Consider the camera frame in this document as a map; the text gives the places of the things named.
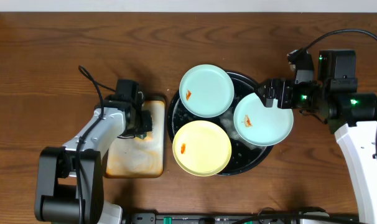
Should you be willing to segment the light blue plate top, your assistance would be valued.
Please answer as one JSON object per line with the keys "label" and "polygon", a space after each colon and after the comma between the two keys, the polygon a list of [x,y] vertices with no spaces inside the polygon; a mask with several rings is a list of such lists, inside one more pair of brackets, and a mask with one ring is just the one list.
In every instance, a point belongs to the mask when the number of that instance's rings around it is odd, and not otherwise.
{"label": "light blue plate top", "polygon": [[223,114],[232,104],[232,79],[222,68],[210,64],[189,69],[179,85],[179,97],[189,112],[202,118]]}

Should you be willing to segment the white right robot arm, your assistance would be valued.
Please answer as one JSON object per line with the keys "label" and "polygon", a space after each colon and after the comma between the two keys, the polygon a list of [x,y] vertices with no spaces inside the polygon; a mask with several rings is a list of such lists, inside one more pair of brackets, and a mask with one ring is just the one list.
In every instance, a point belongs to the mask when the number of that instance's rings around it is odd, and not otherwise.
{"label": "white right robot arm", "polygon": [[329,126],[343,152],[359,220],[377,223],[377,96],[359,93],[353,50],[322,50],[314,67],[306,50],[287,55],[293,79],[270,78],[255,91],[270,108],[298,109]]}

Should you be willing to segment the light blue plate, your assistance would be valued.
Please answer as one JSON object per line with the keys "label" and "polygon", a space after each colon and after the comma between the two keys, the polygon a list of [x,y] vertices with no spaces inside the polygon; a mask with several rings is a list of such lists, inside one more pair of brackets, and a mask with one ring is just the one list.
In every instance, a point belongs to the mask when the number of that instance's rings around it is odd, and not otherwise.
{"label": "light blue plate", "polygon": [[238,134],[248,143],[257,146],[273,146],[290,134],[294,115],[291,109],[276,105],[265,107],[255,93],[245,96],[237,104],[233,122]]}
{"label": "light blue plate", "polygon": [[222,68],[210,64],[189,69],[179,85],[179,97],[189,112],[202,118],[223,114],[232,104],[232,79]]}

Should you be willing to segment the orange green scrub sponge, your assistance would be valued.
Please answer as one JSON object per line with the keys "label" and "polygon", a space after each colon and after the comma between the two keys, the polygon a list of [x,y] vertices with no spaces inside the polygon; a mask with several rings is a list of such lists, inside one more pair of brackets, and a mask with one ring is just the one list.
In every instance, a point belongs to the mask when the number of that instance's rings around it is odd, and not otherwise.
{"label": "orange green scrub sponge", "polygon": [[154,139],[153,132],[149,131],[149,132],[146,132],[145,134],[139,134],[134,139],[136,141],[139,141],[139,142],[149,142],[149,141],[152,141]]}

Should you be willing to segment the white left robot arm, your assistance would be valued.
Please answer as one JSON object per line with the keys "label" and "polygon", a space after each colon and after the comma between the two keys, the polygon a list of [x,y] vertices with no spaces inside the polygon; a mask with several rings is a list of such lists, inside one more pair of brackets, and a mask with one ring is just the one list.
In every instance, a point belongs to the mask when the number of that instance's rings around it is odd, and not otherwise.
{"label": "white left robot arm", "polygon": [[110,95],[71,140],[39,157],[34,215],[52,223],[98,223],[105,209],[103,156],[119,136],[143,135],[152,118],[144,97]]}

